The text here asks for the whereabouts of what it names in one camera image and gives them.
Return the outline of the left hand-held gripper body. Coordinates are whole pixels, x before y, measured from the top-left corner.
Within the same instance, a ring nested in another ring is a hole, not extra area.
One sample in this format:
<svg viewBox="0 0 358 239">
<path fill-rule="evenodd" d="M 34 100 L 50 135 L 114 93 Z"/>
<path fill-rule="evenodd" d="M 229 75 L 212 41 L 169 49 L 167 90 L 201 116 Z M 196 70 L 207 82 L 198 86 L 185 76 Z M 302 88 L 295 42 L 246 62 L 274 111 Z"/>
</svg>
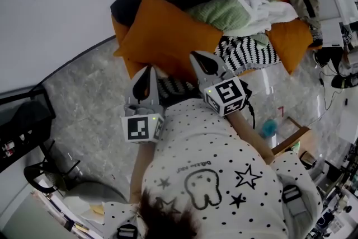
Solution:
<svg viewBox="0 0 358 239">
<path fill-rule="evenodd" d="M 164 117 L 146 107 L 125 106 L 125 116 L 121 118 L 124 138 L 129 143 L 157 143 L 161 137 Z"/>
</svg>

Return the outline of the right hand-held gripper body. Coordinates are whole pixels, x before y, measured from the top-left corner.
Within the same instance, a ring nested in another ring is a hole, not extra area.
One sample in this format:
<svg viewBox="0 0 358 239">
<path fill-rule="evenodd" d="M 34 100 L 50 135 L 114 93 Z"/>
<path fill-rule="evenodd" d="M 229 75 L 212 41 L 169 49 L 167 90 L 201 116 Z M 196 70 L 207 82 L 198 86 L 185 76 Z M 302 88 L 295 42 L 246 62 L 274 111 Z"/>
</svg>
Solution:
<svg viewBox="0 0 358 239">
<path fill-rule="evenodd" d="M 221 117 L 241 110 L 247 99 L 244 87 L 237 76 L 211 85 L 201 93 L 204 102 Z"/>
</svg>

